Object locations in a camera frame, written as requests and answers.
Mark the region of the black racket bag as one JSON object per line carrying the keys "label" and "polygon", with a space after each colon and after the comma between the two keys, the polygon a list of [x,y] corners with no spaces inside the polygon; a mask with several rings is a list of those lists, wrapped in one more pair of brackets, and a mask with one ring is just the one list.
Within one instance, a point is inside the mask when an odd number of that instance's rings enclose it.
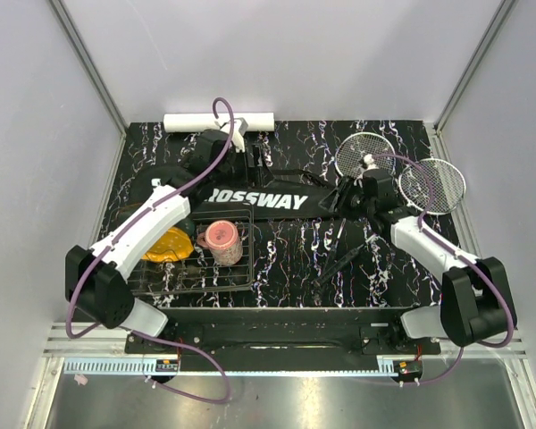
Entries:
{"label": "black racket bag", "polygon": [[343,218],[320,208],[318,203],[334,189],[328,182],[314,186],[293,181],[272,180],[264,188],[246,187],[244,183],[211,189],[208,199],[193,205],[193,214],[252,206],[257,221],[289,219]]}

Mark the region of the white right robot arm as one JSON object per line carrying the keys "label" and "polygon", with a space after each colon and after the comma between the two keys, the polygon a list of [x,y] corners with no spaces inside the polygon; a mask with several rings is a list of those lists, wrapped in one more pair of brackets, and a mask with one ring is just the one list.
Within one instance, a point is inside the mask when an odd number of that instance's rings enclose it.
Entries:
{"label": "white right robot arm", "polygon": [[422,338],[448,339],[458,347],[480,343],[503,348],[513,339],[516,313],[506,268],[495,257],[480,258],[444,239],[423,214],[402,202],[389,178],[378,173],[361,180],[344,177],[320,203],[345,219],[365,218],[373,232],[406,252],[440,285],[437,306],[417,307],[388,331],[398,354],[416,348]]}

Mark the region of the white shuttlecock tube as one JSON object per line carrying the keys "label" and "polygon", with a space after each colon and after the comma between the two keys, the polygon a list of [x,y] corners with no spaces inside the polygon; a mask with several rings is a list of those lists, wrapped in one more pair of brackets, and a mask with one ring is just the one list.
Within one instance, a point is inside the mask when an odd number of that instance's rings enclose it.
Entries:
{"label": "white shuttlecock tube", "polygon": [[[243,119],[251,131],[274,131],[273,113],[235,113],[235,120]],[[200,132],[206,129],[220,129],[230,120],[228,114],[165,114],[163,126],[166,132]]]}

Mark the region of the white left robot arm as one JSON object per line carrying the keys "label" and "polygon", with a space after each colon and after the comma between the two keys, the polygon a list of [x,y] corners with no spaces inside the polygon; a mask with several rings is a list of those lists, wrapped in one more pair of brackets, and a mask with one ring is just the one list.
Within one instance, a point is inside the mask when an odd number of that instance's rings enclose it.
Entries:
{"label": "white left robot arm", "polygon": [[227,123],[202,131],[192,152],[169,172],[149,178],[146,199],[114,231],[89,248],[71,248],[65,257],[65,297],[69,307],[65,331],[78,339],[89,332],[75,332],[76,311],[91,317],[95,326],[123,328],[144,334],[144,343],[157,354],[174,345],[175,332],[166,326],[167,316],[133,296],[128,279],[162,236],[199,208],[215,189],[239,181],[246,159],[244,122]]}

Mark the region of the badminton racket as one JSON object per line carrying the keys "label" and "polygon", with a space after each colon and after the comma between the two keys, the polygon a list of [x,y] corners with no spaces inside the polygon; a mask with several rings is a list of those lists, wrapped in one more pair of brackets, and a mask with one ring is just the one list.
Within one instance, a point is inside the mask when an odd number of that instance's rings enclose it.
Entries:
{"label": "badminton racket", "polygon": [[426,158],[413,162],[395,155],[392,174],[398,206],[381,217],[387,230],[382,237],[405,251],[426,268],[437,282],[451,267],[463,267],[455,259],[457,246],[428,226],[426,215],[448,215],[465,196],[465,178],[458,169],[442,159]]}
{"label": "badminton racket", "polygon": [[339,145],[334,165],[339,183],[319,202],[326,212],[345,220],[364,218],[382,235],[382,215],[398,206],[392,174],[395,150],[383,136],[371,132],[350,135]]}

